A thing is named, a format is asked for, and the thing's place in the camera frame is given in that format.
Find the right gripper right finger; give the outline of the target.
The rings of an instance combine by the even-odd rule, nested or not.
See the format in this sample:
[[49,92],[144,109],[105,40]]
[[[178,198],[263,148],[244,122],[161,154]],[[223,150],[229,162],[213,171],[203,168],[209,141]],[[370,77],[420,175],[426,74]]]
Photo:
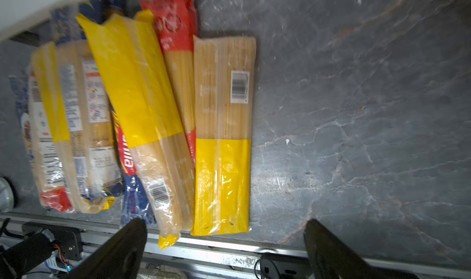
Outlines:
[[318,220],[307,222],[305,249],[316,279],[416,279],[417,276],[372,267]]

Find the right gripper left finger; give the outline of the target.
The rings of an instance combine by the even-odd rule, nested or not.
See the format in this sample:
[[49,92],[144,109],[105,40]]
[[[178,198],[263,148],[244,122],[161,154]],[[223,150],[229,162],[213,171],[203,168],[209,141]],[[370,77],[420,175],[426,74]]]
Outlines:
[[135,218],[73,269],[67,278],[135,279],[146,243],[147,225]]

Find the yellow-top spaghetti bag barcode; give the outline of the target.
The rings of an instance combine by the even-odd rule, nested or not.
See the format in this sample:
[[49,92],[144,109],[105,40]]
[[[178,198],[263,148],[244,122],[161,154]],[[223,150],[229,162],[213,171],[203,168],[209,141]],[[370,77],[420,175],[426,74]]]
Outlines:
[[165,249],[193,229],[195,169],[153,19],[150,11],[114,14],[103,24],[77,16]]

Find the half yellow spaghetti bag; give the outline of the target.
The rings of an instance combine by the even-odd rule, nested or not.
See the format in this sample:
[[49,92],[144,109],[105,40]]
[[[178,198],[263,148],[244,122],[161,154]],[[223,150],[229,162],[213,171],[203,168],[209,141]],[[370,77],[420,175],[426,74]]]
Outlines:
[[249,231],[256,39],[194,39],[194,236]]

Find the clear blue-end spaghetti bag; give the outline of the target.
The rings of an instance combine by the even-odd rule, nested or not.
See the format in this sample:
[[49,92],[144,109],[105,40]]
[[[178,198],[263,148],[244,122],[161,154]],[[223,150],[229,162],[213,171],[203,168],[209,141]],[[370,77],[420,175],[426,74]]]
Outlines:
[[101,24],[105,1],[87,0],[52,12],[52,35],[81,198],[98,202],[118,196],[118,167],[110,103],[77,15]]

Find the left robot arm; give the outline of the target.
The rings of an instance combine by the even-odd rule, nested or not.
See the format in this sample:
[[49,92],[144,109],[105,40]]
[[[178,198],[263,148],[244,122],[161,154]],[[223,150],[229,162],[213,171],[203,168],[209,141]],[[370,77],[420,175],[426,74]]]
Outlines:
[[56,249],[56,235],[39,223],[25,223],[23,234],[15,234],[7,230],[10,221],[7,218],[1,224],[1,235],[20,241],[11,248],[1,248],[1,278],[20,279],[51,257]]

